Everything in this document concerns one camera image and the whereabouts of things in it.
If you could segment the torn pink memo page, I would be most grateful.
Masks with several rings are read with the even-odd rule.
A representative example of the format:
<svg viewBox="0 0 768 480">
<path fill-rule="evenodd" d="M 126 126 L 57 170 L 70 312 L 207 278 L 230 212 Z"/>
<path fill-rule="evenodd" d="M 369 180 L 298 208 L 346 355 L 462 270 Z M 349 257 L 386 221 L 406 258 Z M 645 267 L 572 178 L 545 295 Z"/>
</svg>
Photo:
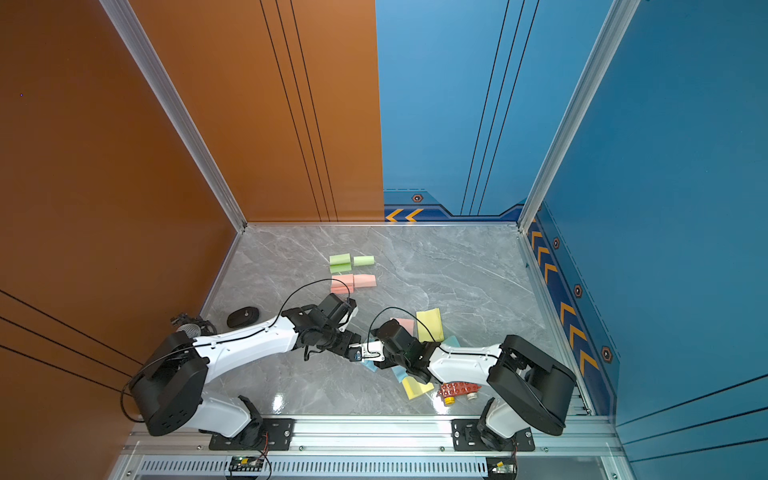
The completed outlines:
<svg viewBox="0 0 768 480">
<path fill-rule="evenodd" d="M 355 274 L 353 283 L 356 289 L 373 288 L 377 286 L 377 279 L 373 274 Z"/>
</svg>

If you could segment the green memo pad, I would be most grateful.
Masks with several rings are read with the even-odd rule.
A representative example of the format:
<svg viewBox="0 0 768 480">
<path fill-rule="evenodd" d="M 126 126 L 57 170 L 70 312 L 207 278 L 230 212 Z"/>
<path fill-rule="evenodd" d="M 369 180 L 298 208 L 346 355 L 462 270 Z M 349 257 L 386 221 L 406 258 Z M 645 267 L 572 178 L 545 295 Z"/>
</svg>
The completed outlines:
<svg viewBox="0 0 768 480">
<path fill-rule="evenodd" d="M 350 254 L 337 254 L 329 257 L 329 271 L 332 275 L 350 272 L 352 258 Z"/>
</svg>

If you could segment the torn green memo page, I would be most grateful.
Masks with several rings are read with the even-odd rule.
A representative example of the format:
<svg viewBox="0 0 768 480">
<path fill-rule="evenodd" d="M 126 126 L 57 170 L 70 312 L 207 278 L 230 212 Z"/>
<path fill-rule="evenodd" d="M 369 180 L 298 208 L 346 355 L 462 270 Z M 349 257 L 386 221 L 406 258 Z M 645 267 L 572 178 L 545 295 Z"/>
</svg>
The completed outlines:
<svg viewBox="0 0 768 480">
<path fill-rule="evenodd" d="M 374 256 L 354 256 L 353 257 L 353 266 L 355 268 L 372 266 L 374 264 L 375 264 Z"/>
</svg>

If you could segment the pink fanned memo pad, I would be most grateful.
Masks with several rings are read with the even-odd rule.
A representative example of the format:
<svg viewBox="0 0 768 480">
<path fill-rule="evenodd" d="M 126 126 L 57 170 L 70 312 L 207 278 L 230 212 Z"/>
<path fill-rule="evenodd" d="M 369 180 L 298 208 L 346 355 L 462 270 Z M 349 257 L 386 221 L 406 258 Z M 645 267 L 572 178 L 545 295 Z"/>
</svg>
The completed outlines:
<svg viewBox="0 0 768 480">
<path fill-rule="evenodd" d="M 330 292 L 336 295 L 351 295 L 354 292 L 354 276 L 334 276 L 331 279 Z"/>
</svg>

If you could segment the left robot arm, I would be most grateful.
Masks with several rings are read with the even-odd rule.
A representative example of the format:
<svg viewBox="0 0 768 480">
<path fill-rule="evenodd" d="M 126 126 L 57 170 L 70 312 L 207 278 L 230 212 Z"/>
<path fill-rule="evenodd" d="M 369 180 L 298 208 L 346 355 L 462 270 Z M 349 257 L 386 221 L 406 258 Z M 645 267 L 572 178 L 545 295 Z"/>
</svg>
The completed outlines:
<svg viewBox="0 0 768 480">
<path fill-rule="evenodd" d="M 169 335 L 126 385 L 140 423 L 155 437 L 193 428 L 239 448 L 264 445 L 267 429 L 252 401 L 219 395 L 211 383 L 246 364 L 299 349 L 361 360 L 361 337 L 348 328 L 356 309 L 354 299 L 329 294 L 319 304 L 286 309 L 232 332 Z"/>
</svg>

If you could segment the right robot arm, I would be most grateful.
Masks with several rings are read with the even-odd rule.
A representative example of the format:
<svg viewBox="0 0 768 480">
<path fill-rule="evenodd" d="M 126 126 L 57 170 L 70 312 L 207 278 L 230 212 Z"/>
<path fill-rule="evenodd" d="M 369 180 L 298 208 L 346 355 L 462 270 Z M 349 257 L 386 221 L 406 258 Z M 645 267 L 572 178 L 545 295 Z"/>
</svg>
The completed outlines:
<svg viewBox="0 0 768 480">
<path fill-rule="evenodd" d="M 571 369 L 518 335 L 489 347 L 453 347 L 420 341 L 391 319 L 363 352 L 381 369 L 399 366 L 421 383 L 464 382 L 489 388 L 489 400 L 468 442 L 489 450 L 527 447 L 531 429 L 560 436 L 576 387 Z"/>
</svg>

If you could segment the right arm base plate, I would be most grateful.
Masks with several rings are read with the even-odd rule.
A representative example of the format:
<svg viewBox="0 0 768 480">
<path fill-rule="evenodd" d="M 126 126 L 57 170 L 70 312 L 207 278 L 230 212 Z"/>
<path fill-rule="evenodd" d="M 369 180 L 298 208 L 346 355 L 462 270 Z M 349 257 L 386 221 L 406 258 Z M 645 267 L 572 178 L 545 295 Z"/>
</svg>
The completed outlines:
<svg viewBox="0 0 768 480">
<path fill-rule="evenodd" d="M 533 452 L 536 450 L 530 428 L 516 432 L 512 437 L 502 437 L 493 432 L 479 419 L 454 419 L 451 421 L 453 448 L 459 452 Z"/>
</svg>

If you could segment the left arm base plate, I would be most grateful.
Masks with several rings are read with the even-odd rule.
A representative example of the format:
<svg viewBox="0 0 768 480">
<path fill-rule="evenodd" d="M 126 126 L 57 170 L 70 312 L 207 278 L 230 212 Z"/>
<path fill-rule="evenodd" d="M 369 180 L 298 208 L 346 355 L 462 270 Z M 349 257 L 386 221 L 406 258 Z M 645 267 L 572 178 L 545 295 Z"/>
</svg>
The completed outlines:
<svg viewBox="0 0 768 480">
<path fill-rule="evenodd" d="M 232 438 L 213 434 L 209 449 L 212 451 L 288 451 L 295 424 L 296 421 L 293 418 L 283 417 L 252 420 Z"/>
</svg>

